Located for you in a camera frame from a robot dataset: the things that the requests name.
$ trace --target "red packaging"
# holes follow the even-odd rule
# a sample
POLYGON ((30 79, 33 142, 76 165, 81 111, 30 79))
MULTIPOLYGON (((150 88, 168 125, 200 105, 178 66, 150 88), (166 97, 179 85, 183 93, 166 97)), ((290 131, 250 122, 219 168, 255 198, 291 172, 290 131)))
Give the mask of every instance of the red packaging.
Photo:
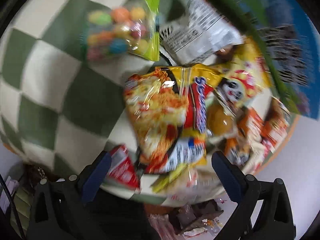
POLYGON ((128 156, 127 148, 119 145, 110 152, 112 163, 107 176, 135 189, 140 188, 139 179, 134 171, 132 162, 128 156))

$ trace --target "metal screw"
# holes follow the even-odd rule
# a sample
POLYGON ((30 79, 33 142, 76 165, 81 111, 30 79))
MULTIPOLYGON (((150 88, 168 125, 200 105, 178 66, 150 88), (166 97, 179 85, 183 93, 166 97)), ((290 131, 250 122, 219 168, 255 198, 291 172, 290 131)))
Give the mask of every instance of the metal screw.
POLYGON ((246 178, 248 181, 254 181, 254 176, 252 176, 251 174, 248 174, 246 178))
POLYGON ((283 184, 283 180, 282 179, 276 179, 276 182, 278 183, 278 184, 280 184, 280 185, 282 185, 283 184))
POLYGON ((71 175, 71 176, 69 177, 69 180, 70 180, 70 181, 75 181, 77 178, 78 178, 77 175, 71 175))
POLYGON ((46 184, 47 183, 47 179, 41 179, 41 181, 40 181, 40 184, 41 185, 44 185, 44 184, 46 184))

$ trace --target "printed noodle image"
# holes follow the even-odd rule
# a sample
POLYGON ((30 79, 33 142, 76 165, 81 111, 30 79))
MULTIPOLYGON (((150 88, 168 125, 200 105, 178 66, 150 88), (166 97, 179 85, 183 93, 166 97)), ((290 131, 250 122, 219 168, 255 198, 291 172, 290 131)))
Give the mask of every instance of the printed noodle image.
POLYGON ((175 94, 175 82, 159 69, 133 75, 128 82, 133 87, 125 89, 124 99, 142 150, 140 162, 165 165, 166 152, 178 137, 178 127, 185 123, 188 98, 175 94))

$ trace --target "blue gripper pad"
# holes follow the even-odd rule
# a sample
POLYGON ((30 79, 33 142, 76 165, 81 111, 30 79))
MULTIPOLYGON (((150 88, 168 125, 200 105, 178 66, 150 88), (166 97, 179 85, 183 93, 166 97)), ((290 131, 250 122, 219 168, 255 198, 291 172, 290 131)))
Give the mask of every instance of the blue gripper pad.
POLYGON ((239 204, 245 190, 244 174, 242 171, 237 166, 232 165, 220 151, 213 153, 211 164, 230 200, 239 204))
POLYGON ((111 167, 111 161, 111 155, 106 153, 84 183, 81 196, 81 201, 83 204, 91 202, 94 199, 101 183, 111 167))

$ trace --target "panda graphic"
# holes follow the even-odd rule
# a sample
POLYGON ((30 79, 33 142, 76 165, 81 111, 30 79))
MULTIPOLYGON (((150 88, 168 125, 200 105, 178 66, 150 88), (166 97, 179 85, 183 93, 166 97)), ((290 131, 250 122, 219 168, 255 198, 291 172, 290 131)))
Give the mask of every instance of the panda graphic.
POLYGON ((231 101, 233 104, 237 103, 244 95, 243 86, 236 80, 226 79, 222 85, 222 90, 226 95, 226 99, 231 101))

